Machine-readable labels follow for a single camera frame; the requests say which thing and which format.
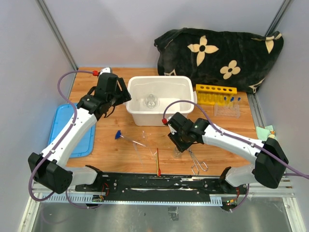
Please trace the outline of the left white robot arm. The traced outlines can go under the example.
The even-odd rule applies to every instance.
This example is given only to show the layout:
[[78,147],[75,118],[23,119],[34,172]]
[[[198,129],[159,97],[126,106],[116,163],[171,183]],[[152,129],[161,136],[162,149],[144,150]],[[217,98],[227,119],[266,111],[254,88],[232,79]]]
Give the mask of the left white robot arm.
[[91,166],[67,170],[66,165],[73,150],[86,132],[101,117],[107,117],[110,108],[131,100],[123,78],[113,74],[109,68],[92,72],[98,77],[96,86],[73,105],[73,115],[58,136],[40,154],[32,153],[28,158],[32,183],[47,187],[53,193],[61,194],[70,186],[86,184],[92,191],[103,187],[100,170]]

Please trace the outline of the yellow test tube rack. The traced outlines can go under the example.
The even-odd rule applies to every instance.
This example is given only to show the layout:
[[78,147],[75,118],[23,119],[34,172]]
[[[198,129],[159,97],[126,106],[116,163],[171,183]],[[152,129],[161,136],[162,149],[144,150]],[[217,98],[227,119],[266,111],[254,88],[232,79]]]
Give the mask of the yellow test tube rack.
[[196,84],[197,103],[200,105],[224,106],[224,97],[227,97],[227,104],[229,104],[230,99],[237,93],[235,87]]

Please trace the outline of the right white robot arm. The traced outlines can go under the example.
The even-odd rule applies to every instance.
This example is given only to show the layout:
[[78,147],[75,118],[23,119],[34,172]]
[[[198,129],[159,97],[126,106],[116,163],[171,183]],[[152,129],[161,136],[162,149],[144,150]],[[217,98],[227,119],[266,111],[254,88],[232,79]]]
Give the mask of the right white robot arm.
[[193,144],[206,144],[232,152],[250,162],[242,167],[224,169],[218,182],[223,193],[230,193],[236,187],[252,183],[270,189],[279,186],[288,159],[275,139],[261,141],[240,136],[218,128],[203,118],[193,122],[179,112],[164,118],[162,122],[170,128],[168,137],[180,152],[188,150]]

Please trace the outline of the glass conical flask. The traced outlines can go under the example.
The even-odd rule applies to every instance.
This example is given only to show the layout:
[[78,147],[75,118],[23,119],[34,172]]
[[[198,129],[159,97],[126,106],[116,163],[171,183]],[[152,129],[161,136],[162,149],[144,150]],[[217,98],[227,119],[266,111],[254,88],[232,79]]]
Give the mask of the glass conical flask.
[[149,94],[144,98],[144,104],[146,107],[153,109],[159,106],[159,99],[154,94]]

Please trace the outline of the small glass beaker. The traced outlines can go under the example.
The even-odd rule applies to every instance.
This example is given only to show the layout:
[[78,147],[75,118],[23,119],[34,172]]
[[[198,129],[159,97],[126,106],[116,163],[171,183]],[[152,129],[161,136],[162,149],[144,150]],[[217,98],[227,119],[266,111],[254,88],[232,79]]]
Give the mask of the small glass beaker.
[[174,148],[172,156],[175,159],[180,159],[182,157],[182,152],[178,150],[178,148]]

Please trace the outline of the white plastic bin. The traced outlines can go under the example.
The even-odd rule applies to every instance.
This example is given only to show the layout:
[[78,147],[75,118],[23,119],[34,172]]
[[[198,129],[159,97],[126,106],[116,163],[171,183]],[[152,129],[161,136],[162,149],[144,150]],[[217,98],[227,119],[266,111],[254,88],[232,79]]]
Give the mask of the white plastic bin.
[[[194,105],[185,102],[175,103],[165,115],[163,113],[175,101],[196,101],[192,82],[185,76],[135,76],[130,78],[127,89],[131,100],[126,103],[126,109],[137,126],[163,126],[162,118],[168,118],[176,112],[188,116]],[[144,98],[149,94],[158,97],[158,107],[150,109],[145,106]]]

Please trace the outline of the clear plastic tube rack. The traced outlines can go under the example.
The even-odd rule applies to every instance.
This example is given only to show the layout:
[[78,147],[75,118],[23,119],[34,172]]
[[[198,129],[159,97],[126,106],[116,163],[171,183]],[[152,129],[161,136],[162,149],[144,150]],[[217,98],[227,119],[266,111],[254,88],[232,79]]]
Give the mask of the clear plastic tube rack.
[[235,104],[235,105],[221,106],[215,104],[214,116],[239,118],[240,117],[239,105]]

